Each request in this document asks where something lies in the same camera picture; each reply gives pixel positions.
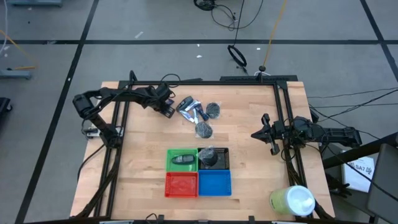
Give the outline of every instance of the plastic basket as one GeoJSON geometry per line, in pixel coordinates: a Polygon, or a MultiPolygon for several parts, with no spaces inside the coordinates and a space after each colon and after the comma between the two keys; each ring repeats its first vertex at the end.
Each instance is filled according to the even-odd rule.
{"type": "Polygon", "coordinates": [[[218,156],[218,161],[216,164],[214,164],[211,167],[206,167],[199,159],[198,159],[198,166],[199,169],[217,169],[217,170],[223,170],[223,169],[229,169],[229,152],[228,148],[225,147],[215,147],[214,150],[217,153],[218,156]]]}
{"type": "Polygon", "coordinates": [[[166,158],[167,172],[196,172],[198,171],[198,149],[169,149],[166,158]],[[188,165],[178,165],[172,163],[172,159],[181,155],[194,155],[195,161],[188,165]]]}
{"type": "Polygon", "coordinates": [[[199,196],[231,196],[229,170],[199,170],[199,196]]]}
{"type": "Polygon", "coordinates": [[[165,197],[194,198],[198,196],[197,172],[166,173],[165,197]]]}

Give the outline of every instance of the green basket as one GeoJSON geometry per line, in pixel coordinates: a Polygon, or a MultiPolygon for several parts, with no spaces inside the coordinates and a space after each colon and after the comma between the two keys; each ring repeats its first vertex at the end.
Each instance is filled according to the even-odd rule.
{"type": "Polygon", "coordinates": [[[197,172],[198,171],[198,149],[169,149],[167,150],[166,158],[167,172],[197,172]],[[172,163],[172,159],[176,156],[194,155],[195,161],[189,165],[178,165],[172,163]]]}

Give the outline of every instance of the black basket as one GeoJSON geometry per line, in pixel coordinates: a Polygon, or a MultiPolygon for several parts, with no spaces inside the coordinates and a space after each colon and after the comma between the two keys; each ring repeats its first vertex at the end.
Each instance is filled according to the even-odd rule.
{"type": "Polygon", "coordinates": [[[214,150],[217,153],[218,161],[211,167],[205,168],[205,165],[198,159],[198,167],[199,169],[221,169],[221,170],[229,170],[229,152],[228,148],[225,147],[215,147],[214,150]]]}

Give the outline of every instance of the wooden tabletop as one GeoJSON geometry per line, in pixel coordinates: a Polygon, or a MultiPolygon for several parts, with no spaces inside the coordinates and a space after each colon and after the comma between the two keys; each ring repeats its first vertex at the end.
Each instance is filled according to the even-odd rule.
{"type": "MultiPolygon", "coordinates": [[[[104,82],[103,86],[117,88],[118,82],[104,82]]],[[[288,82],[288,86],[294,116],[310,119],[303,83],[288,82]]],[[[278,119],[273,88],[182,85],[172,90],[176,94],[174,107],[189,95],[201,101],[203,107],[211,102],[221,103],[220,118],[209,120],[214,138],[197,138],[194,124],[177,112],[168,119],[151,108],[144,110],[141,105],[130,103],[112,219],[145,219],[156,213],[168,220],[247,220],[249,215],[256,220],[293,220],[293,216],[275,213],[269,205],[272,191],[289,186],[285,162],[280,154],[270,154],[270,144],[250,137],[262,128],[264,113],[269,113],[272,123],[278,119]],[[207,146],[229,148],[232,196],[165,198],[167,149],[207,146]]],[[[281,102],[286,118],[284,100],[281,102]]],[[[111,122],[113,108],[111,103],[101,112],[106,122],[111,122]]],[[[100,139],[88,141],[85,157],[100,145],[100,139]]],[[[325,211],[334,216],[320,153],[312,147],[301,152],[308,188],[325,211]]],[[[103,161],[104,150],[83,168],[71,215],[80,212],[96,192],[103,161]]]]}

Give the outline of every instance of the gray floor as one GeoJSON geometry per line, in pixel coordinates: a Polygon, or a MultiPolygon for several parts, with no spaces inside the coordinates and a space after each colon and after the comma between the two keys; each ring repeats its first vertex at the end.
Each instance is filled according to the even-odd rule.
{"type": "MultiPolygon", "coordinates": [[[[9,7],[9,35],[17,40],[78,40],[92,0],[65,0],[59,7],[9,7]]],[[[222,1],[239,12],[240,0],[222,1]]],[[[260,1],[246,1],[242,24],[255,15],[260,1]]],[[[394,0],[368,0],[385,39],[398,39],[394,0]]],[[[265,0],[259,17],[239,31],[242,39],[268,39],[282,1],[265,0]]],[[[0,12],[4,5],[0,3],[0,12]]],[[[4,28],[3,13],[0,29],[4,28]]],[[[215,17],[223,21],[222,12],[215,17]]],[[[88,39],[233,39],[191,1],[100,0],[88,39]]],[[[360,1],[289,0],[276,39],[376,40],[360,1]]],[[[31,80],[0,80],[0,96],[9,97],[14,110],[0,132],[0,223],[13,223],[42,148],[76,45],[21,45],[39,61],[31,80]]],[[[398,45],[388,46],[398,57],[398,45]]],[[[264,44],[241,44],[248,73],[262,63],[264,44]]],[[[0,68],[30,65],[14,47],[0,55],[0,68]]],[[[61,117],[26,217],[27,222],[67,218],[76,187],[76,172],[86,146],[80,134],[81,119],[72,98],[99,88],[103,81],[125,80],[130,70],[139,80],[158,80],[166,73],[182,79],[218,80],[222,75],[244,75],[236,68],[226,44],[85,45],[61,117]]],[[[397,87],[397,80],[380,45],[273,45],[267,72],[298,75],[308,96],[397,87]]],[[[313,106],[352,105],[385,92],[329,100],[310,99],[313,106]]],[[[397,103],[396,94],[377,103],[397,103]]],[[[345,108],[320,108],[326,114],[345,108]]],[[[342,123],[383,137],[397,131],[398,105],[367,106],[336,117],[342,123]]],[[[340,127],[332,121],[324,126],[340,127]]],[[[361,135],[363,142],[374,139],[361,135]]],[[[333,199],[336,215],[344,220],[367,221],[368,216],[333,199]]]]}

